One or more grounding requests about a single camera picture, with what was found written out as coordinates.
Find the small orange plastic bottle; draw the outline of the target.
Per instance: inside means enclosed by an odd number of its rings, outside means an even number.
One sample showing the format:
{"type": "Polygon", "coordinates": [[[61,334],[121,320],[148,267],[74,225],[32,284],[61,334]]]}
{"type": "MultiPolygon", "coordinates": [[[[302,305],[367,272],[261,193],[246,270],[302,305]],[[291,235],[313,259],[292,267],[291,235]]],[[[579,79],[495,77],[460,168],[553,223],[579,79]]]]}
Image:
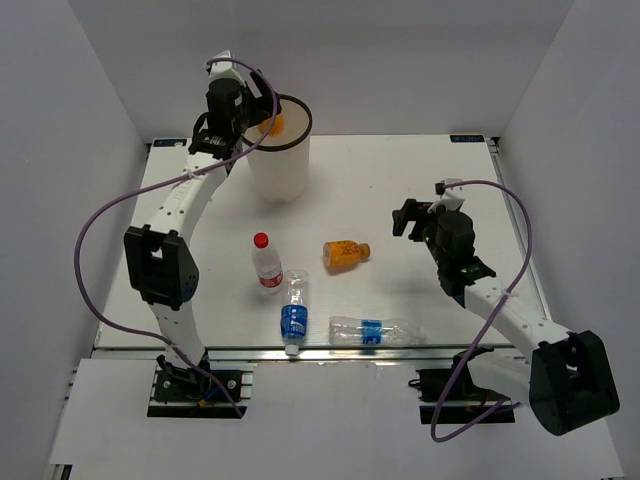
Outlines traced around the small orange plastic bottle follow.
{"type": "Polygon", "coordinates": [[[267,134],[270,137],[275,137],[283,133],[284,125],[283,115],[277,114],[274,120],[267,119],[260,123],[257,128],[261,134],[267,134]]]}

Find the orange juice bottle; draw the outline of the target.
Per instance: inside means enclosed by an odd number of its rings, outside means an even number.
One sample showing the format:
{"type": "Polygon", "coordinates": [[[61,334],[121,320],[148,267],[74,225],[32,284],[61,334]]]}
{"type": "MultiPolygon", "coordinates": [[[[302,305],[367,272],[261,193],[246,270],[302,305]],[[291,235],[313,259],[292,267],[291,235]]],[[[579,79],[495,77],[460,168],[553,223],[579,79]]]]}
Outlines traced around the orange juice bottle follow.
{"type": "Polygon", "coordinates": [[[326,242],[323,245],[322,258],[328,270],[340,270],[355,267],[369,260],[371,248],[367,243],[352,240],[326,242]]]}

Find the clear bottle blue band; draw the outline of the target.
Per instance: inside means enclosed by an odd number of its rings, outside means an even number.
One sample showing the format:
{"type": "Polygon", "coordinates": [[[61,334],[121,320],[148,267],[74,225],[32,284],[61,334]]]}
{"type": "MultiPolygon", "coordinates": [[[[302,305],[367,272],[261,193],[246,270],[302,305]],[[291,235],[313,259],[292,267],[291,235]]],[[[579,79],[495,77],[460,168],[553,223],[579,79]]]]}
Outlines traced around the clear bottle blue band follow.
{"type": "Polygon", "coordinates": [[[335,316],[329,320],[331,345],[407,347],[424,344],[426,340],[426,335],[419,326],[404,320],[358,319],[345,316],[335,316]]]}

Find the clear bottle red cap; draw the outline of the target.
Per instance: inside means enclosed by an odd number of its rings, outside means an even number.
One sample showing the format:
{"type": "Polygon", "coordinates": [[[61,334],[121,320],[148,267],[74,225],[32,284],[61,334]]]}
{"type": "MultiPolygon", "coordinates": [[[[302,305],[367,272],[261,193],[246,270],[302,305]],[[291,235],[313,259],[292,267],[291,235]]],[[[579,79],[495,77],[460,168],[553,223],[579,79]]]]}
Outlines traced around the clear bottle red cap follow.
{"type": "Polygon", "coordinates": [[[264,232],[258,232],[253,237],[252,262],[261,288],[270,295],[278,293],[284,271],[279,253],[264,232]]]}

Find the clear bottle blue label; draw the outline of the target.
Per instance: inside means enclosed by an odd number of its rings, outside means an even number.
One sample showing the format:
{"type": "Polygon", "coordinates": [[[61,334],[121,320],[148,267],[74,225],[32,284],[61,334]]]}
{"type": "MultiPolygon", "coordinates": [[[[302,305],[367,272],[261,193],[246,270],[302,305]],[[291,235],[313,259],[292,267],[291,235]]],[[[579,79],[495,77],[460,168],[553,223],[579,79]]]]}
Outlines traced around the clear bottle blue label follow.
{"type": "Polygon", "coordinates": [[[288,357],[297,357],[306,341],[309,290],[309,275],[306,271],[291,269],[285,272],[280,333],[288,357]]]}

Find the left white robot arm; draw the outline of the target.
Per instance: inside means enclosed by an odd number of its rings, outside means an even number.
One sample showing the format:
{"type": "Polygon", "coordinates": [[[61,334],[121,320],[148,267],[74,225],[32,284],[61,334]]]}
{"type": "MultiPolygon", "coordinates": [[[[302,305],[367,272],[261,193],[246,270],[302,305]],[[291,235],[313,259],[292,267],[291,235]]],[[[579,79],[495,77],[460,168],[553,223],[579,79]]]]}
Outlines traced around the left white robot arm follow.
{"type": "Polygon", "coordinates": [[[228,176],[228,159],[241,153],[245,132],[278,110],[264,80],[257,74],[251,78],[253,87],[231,77],[210,82],[207,110],[194,125],[182,180],[148,222],[129,227],[124,235],[130,284],[169,341],[158,365],[191,400],[204,398],[214,382],[191,304],[199,269],[190,239],[206,204],[228,176]]]}

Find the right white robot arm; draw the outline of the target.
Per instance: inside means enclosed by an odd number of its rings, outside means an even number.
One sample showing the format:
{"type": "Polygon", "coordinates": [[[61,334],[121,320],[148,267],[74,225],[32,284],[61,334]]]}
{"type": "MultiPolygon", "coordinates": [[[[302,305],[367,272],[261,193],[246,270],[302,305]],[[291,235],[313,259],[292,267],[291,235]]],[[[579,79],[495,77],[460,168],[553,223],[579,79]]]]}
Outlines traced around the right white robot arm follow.
{"type": "Polygon", "coordinates": [[[498,330],[522,357],[507,358],[473,342],[454,357],[440,396],[454,390],[472,399],[493,391],[530,408],[555,436],[617,413],[620,400],[601,338],[546,320],[512,296],[476,255],[473,221],[460,208],[408,199],[392,213],[392,233],[425,244],[444,293],[498,330]]]}

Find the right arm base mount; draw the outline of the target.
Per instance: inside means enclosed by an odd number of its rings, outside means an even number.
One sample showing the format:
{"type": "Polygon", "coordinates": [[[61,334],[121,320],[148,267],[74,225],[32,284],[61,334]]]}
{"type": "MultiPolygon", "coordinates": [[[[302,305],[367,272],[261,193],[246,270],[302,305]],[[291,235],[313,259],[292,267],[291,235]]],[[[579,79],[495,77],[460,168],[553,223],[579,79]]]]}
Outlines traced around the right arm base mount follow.
{"type": "MultiPolygon", "coordinates": [[[[420,421],[431,423],[436,403],[450,377],[451,369],[421,369],[407,386],[418,393],[420,421]]],[[[439,425],[464,425],[488,411],[502,396],[498,393],[475,387],[462,374],[447,394],[438,417],[439,425]]],[[[509,399],[492,415],[482,420],[487,424],[515,422],[514,408],[509,399]]]]}

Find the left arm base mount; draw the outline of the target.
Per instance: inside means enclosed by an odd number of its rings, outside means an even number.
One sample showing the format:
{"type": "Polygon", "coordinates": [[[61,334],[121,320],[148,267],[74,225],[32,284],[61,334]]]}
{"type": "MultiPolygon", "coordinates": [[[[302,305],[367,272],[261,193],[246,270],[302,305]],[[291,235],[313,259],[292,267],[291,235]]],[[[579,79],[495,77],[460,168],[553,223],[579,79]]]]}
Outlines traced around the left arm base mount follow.
{"type": "Polygon", "coordinates": [[[156,370],[149,395],[149,418],[173,419],[239,419],[244,414],[251,395],[252,373],[238,369],[212,370],[206,361],[200,364],[215,376],[227,391],[211,378],[192,368],[176,367],[165,359],[156,358],[156,370]]]}

